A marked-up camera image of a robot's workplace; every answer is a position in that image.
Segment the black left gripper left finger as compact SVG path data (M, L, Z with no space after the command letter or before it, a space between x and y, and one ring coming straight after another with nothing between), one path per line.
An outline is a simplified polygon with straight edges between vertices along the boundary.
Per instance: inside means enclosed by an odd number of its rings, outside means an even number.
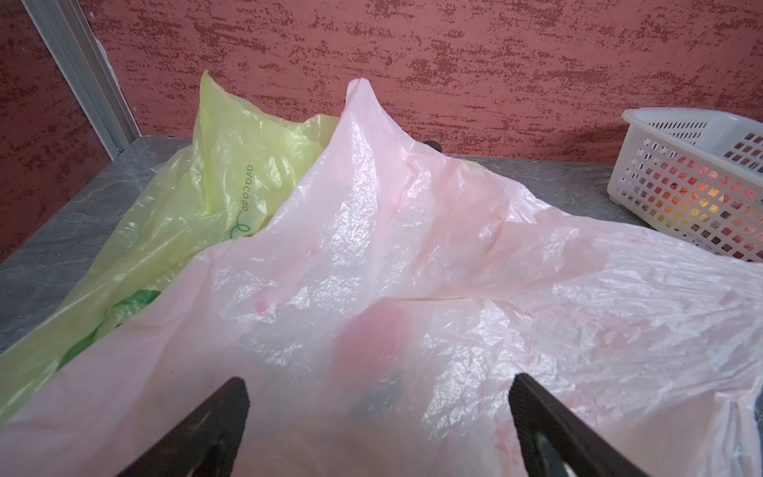
M249 408L244 380L229 379L119 474L230 476Z

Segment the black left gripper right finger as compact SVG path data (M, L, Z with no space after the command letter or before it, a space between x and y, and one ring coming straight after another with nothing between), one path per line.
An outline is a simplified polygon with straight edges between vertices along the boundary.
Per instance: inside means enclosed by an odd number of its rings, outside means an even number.
M643 476L528 374L514 377L508 401L530 476Z

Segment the pink plastic bag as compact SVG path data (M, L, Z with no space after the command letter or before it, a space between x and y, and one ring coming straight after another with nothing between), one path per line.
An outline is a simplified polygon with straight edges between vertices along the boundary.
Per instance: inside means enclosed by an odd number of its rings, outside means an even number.
M1 472L115 475L239 377L236 476L520 476L520 373L652 476L758 476L761 265L570 216L415 142L356 79L270 224L43 387Z

